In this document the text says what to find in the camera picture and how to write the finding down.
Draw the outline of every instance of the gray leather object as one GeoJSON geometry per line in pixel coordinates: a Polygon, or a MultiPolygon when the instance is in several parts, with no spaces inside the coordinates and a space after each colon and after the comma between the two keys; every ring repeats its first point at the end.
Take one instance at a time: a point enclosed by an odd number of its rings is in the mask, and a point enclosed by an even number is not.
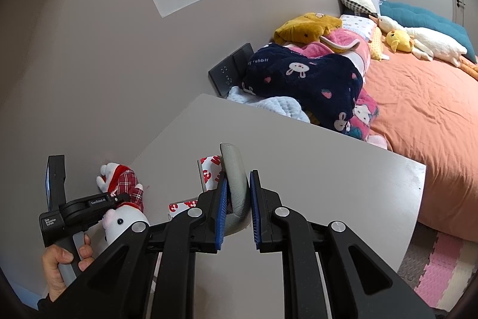
{"type": "Polygon", "coordinates": [[[231,235],[246,228],[250,224],[250,194],[247,175],[242,164],[242,157],[238,147],[230,143],[220,145],[222,166],[228,176],[231,191],[232,214],[226,216],[226,231],[224,235],[231,235]]]}

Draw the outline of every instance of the pile of blankets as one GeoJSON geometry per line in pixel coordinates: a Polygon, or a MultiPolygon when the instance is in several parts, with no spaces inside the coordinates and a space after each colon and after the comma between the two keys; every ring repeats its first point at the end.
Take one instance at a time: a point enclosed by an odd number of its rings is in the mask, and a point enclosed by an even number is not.
{"type": "Polygon", "coordinates": [[[343,29],[342,20],[307,13],[286,22],[274,43],[259,49],[247,64],[242,89],[228,99],[386,147],[370,136],[377,103],[363,89],[370,64],[367,42],[343,29]]]}

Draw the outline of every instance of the red plaid shirt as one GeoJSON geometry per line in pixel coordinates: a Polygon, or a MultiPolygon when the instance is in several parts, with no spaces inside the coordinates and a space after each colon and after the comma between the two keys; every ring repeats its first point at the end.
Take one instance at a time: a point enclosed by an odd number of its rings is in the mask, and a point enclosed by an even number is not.
{"type": "Polygon", "coordinates": [[[131,203],[138,206],[141,212],[144,212],[143,206],[143,190],[137,188],[138,178],[134,171],[127,169],[124,171],[118,179],[118,185],[113,191],[110,192],[112,196],[127,193],[130,195],[131,203]]]}

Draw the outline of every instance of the human hand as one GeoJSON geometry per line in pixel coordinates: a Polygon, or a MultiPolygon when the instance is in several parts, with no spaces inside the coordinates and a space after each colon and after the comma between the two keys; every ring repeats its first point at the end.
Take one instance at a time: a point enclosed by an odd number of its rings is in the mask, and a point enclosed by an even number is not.
{"type": "MultiPolygon", "coordinates": [[[[84,271],[93,262],[93,249],[90,246],[91,239],[85,234],[85,244],[82,245],[78,252],[83,260],[78,263],[81,271],[84,271]]],[[[48,285],[48,293],[50,300],[55,301],[65,291],[66,285],[61,276],[58,264],[67,264],[73,261],[73,254],[57,245],[46,248],[42,255],[43,272],[45,274],[46,283],[48,285]]]]}

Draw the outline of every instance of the white plush toy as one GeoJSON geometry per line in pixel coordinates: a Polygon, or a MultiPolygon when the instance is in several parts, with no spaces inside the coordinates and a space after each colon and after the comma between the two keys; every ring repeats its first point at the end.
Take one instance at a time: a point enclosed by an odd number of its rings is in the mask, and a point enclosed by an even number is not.
{"type": "Polygon", "coordinates": [[[377,25],[384,33],[396,29],[407,32],[409,36],[414,36],[415,49],[412,53],[418,59],[424,58],[431,61],[436,57],[453,64],[455,67],[459,67],[460,55],[467,53],[467,49],[454,38],[432,29],[405,28],[387,16],[379,17],[377,25]]]}
{"type": "Polygon", "coordinates": [[[108,210],[103,216],[106,242],[111,245],[133,223],[143,221],[149,225],[149,221],[143,214],[143,186],[132,169],[110,162],[101,166],[100,174],[96,183],[102,192],[112,196],[127,193],[131,198],[130,202],[121,204],[116,210],[108,210]]]}

